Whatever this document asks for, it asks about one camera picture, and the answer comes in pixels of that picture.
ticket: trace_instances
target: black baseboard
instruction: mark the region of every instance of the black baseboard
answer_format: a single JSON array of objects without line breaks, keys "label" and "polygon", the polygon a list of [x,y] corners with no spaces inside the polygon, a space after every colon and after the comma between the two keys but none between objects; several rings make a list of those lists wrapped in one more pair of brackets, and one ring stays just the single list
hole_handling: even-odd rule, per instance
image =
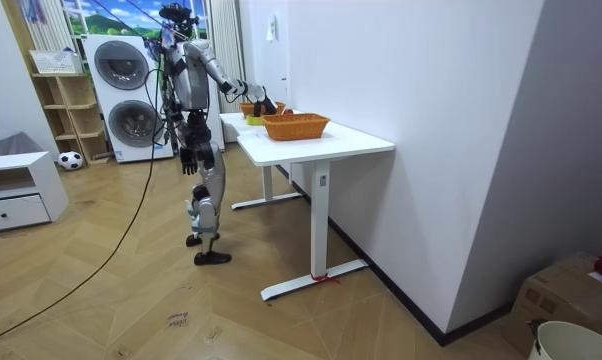
[{"label": "black baseboard", "polygon": [[[277,165],[276,168],[281,172],[281,174],[283,174],[283,176],[288,178],[288,172],[285,171],[284,168],[282,168],[280,165]],[[292,186],[297,192],[303,195],[303,198],[308,202],[308,204],[312,203],[310,196],[308,196],[308,194],[306,194],[306,192],[303,191],[303,189],[301,189],[301,187],[299,187],[299,185],[297,185],[294,181],[292,182]],[[449,333],[444,333],[434,324],[432,320],[430,320],[430,318],[417,306],[417,304],[415,304],[414,301],[412,301],[412,299],[410,299],[410,297],[408,297],[408,295],[406,295],[406,293],[404,293],[403,290],[401,290],[401,288],[399,288],[399,286],[392,281],[392,279],[390,279],[390,277],[383,270],[381,270],[379,265],[377,265],[377,263],[375,263],[374,260],[372,260],[368,254],[366,254],[365,251],[363,251],[363,249],[361,249],[359,245],[357,245],[354,240],[352,240],[352,238],[348,236],[348,234],[346,234],[346,232],[343,231],[343,229],[341,229],[341,227],[339,227],[339,225],[335,223],[334,220],[332,220],[332,218],[329,216],[328,225],[330,225],[332,230],[339,234],[341,239],[343,239],[343,241],[350,247],[350,249],[352,249],[352,251],[354,251],[355,254],[357,254],[359,258],[368,263],[370,270],[372,270],[372,272],[374,272],[374,274],[383,282],[383,284],[390,289],[392,294],[394,294],[394,296],[397,297],[403,306],[410,311],[412,316],[417,319],[421,326],[426,329],[430,336],[432,336],[432,338],[436,340],[440,346],[446,346],[470,334],[471,332],[478,330],[479,328],[508,314],[512,309],[513,304],[510,303],[486,315],[483,315],[480,318],[461,326],[460,328],[457,328]]]}]

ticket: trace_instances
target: red tape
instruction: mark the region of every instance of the red tape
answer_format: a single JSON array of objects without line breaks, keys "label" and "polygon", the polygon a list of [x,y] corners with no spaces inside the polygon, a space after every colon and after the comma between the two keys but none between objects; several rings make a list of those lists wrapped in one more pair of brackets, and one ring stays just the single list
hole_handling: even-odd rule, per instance
[{"label": "red tape", "polygon": [[314,275],[310,274],[310,277],[314,281],[318,281],[318,282],[321,282],[321,281],[330,281],[330,282],[335,282],[335,283],[341,285],[341,282],[339,280],[337,280],[335,278],[331,278],[328,275],[314,277]]}]

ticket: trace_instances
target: stacked washer dryer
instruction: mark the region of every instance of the stacked washer dryer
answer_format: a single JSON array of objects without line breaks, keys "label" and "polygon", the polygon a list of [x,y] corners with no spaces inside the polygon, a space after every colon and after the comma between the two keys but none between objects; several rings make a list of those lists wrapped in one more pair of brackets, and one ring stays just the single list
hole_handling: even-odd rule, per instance
[{"label": "stacked washer dryer", "polygon": [[[152,108],[156,92],[155,61],[139,36],[88,35],[83,42],[94,87],[118,162],[172,157],[163,122]],[[161,94],[156,109],[161,109]]]}]

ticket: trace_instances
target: desk tabletop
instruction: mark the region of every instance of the desk tabletop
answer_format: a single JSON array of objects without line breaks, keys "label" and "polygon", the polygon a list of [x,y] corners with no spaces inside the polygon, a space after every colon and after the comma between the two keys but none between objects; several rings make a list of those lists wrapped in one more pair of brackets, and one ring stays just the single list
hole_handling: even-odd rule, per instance
[{"label": "desk tabletop", "polygon": [[237,140],[256,166],[329,160],[391,151],[394,144],[330,121],[319,139],[275,141],[263,125],[246,124],[243,114],[221,114],[221,121],[239,134]]}]

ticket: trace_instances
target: wooden floor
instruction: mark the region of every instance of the wooden floor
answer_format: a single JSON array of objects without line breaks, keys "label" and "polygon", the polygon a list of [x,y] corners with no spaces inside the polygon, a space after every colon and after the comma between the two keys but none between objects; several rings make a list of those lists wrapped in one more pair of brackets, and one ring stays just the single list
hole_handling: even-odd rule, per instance
[{"label": "wooden floor", "polygon": [[[259,198],[260,171],[229,146],[215,250],[195,267],[184,200],[199,176],[157,161],[147,198],[112,261],[75,294],[0,339],[0,359],[523,359],[495,323],[444,348],[370,270],[269,303],[266,286],[309,272],[303,199],[230,210]],[[70,206],[54,224],[0,233],[0,332],[66,294],[110,254],[139,202],[148,163],[61,173]],[[274,174],[275,193],[292,191]],[[329,265],[355,258],[329,234]]]}]

